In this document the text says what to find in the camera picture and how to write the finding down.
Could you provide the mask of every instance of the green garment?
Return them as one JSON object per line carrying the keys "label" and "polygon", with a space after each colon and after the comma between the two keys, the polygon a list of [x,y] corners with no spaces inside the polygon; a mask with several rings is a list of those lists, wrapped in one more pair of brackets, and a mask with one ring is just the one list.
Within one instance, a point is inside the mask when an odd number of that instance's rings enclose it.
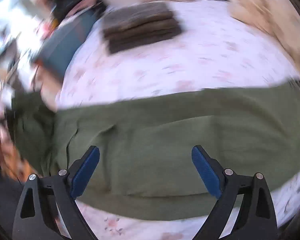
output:
{"label": "green garment", "polygon": [[79,200],[145,220],[207,215],[207,193],[191,161],[202,145],[224,168],[264,174],[270,190],[300,170],[300,90],[205,89],[109,105],[48,111],[32,94],[16,98],[14,135],[39,173],[56,174],[98,146],[100,162]]}

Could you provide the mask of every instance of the blue pad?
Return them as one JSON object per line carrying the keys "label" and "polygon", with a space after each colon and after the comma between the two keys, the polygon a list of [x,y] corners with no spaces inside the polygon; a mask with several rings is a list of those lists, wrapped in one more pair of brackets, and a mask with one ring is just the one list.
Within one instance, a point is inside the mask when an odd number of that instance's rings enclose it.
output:
{"label": "blue pad", "polygon": [[88,185],[88,182],[95,171],[100,160],[100,151],[98,147],[94,147],[82,163],[80,169],[77,171],[72,179],[72,187],[70,195],[73,199],[81,196]]}
{"label": "blue pad", "polygon": [[192,148],[191,157],[208,192],[219,199],[222,194],[219,177],[197,147]]}

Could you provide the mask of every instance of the bed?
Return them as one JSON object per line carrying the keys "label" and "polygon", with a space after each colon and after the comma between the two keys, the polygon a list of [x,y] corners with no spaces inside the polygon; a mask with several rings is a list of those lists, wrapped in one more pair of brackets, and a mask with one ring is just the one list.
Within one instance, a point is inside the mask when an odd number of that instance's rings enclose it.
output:
{"label": "bed", "polygon": [[[97,21],[77,50],[57,97],[59,109],[218,87],[267,87],[300,78],[279,43],[230,17],[227,2],[169,2],[184,32],[109,56]],[[272,192],[278,226],[300,208],[300,172]],[[206,216],[177,221],[121,217],[77,201],[99,239],[192,239]],[[231,232],[234,209],[222,236]]]}

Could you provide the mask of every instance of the folded brown towel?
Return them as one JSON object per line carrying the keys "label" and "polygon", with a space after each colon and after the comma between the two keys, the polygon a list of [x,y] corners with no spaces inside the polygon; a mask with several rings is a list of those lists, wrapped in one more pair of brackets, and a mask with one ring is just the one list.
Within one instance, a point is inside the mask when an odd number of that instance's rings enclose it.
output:
{"label": "folded brown towel", "polygon": [[164,41],[172,39],[173,37],[181,34],[181,28],[176,27],[170,30],[162,30],[151,33],[150,36],[142,37],[136,40],[131,40],[126,43],[121,43],[117,41],[109,41],[109,51],[110,54],[117,53],[122,50],[133,49],[142,45],[152,44],[158,41]]}
{"label": "folded brown towel", "polygon": [[168,30],[172,29],[178,26],[178,21],[174,18],[162,20],[162,21],[155,21],[150,23],[144,23],[137,27],[130,28],[124,32],[118,32],[118,33],[111,33],[107,36],[105,36],[105,39],[111,40],[111,41],[119,41],[124,40],[126,38],[134,37],[140,34],[145,34],[153,31],[159,31],[159,30]]}
{"label": "folded brown towel", "polygon": [[150,2],[111,11],[103,17],[102,29],[106,37],[144,23],[171,19],[173,13],[164,2]]}

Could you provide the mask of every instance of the metal screw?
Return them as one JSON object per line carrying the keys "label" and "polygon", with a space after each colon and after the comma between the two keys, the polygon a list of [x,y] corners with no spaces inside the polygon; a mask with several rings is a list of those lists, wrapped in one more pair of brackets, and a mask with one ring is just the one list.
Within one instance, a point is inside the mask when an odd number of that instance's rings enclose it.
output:
{"label": "metal screw", "polygon": [[257,174],[256,174],[256,177],[257,177],[258,179],[263,179],[263,175],[262,175],[261,173],[257,173]]}
{"label": "metal screw", "polygon": [[60,175],[60,176],[64,176],[64,175],[67,174],[67,172],[68,172],[67,170],[60,170],[60,171],[59,171],[59,175]]}
{"label": "metal screw", "polygon": [[225,170],[225,174],[227,174],[227,175],[232,175],[232,174],[233,174],[233,170],[231,170],[231,169],[226,169],[226,170]]}
{"label": "metal screw", "polygon": [[34,180],[34,179],[35,179],[35,177],[36,177],[36,175],[35,175],[35,174],[31,174],[31,175],[29,176],[29,180]]}

